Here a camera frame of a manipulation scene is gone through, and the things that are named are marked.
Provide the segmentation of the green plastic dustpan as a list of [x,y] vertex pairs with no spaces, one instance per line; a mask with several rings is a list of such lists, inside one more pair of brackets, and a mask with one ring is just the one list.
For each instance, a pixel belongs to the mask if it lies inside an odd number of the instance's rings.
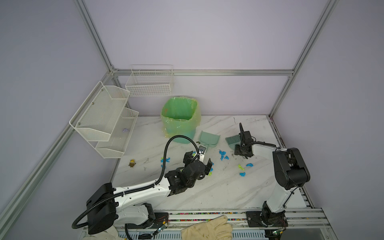
[[202,131],[199,137],[199,142],[206,148],[215,148],[220,140],[220,135],[215,135]]

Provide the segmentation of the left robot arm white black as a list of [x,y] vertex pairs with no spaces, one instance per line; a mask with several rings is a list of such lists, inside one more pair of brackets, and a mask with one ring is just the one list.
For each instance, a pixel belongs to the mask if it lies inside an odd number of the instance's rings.
[[86,203],[89,235],[99,234],[117,223],[148,228],[156,219],[155,204],[193,188],[197,180],[210,173],[212,165],[212,161],[205,164],[199,159],[191,160],[184,167],[166,173],[157,185],[153,181],[131,187],[102,185]]

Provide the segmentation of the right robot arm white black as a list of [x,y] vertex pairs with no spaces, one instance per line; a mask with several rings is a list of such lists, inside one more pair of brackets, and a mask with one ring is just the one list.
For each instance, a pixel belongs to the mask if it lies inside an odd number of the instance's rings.
[[256,155],[271,160],[277,184],[262,210],[247,212],[250,226],[274,227],[284,223],[287,203],[295,191],[310,181],[310,173],[297,148],[283,149],[274,144],[257,141],[249,131],[240,127],[240,143],[235,145],[235,155],[246,159]]

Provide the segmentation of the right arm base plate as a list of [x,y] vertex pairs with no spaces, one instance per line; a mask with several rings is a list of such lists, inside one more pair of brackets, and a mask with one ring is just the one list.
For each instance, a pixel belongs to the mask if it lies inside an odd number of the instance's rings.
[[246,219],[251,228],[287,227],[285,212],[248,211],[246,212]]

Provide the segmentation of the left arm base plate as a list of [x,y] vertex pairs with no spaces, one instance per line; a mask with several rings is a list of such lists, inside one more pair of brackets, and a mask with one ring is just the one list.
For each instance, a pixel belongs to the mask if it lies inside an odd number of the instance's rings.
[[153,224],[150,226],[150,229],[158,229],[160,228],[164,222],[169,221],[169,213],[155,213],[155,219]]

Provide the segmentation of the green hand brush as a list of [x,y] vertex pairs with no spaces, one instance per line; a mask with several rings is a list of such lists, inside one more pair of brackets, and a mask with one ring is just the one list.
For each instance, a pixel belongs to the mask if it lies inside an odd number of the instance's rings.
[[231,137],[225,138],[227,144],[229,145],[230,149],[235,150],[236,145],[239,145],[241,143],[240,135],[235,135]]

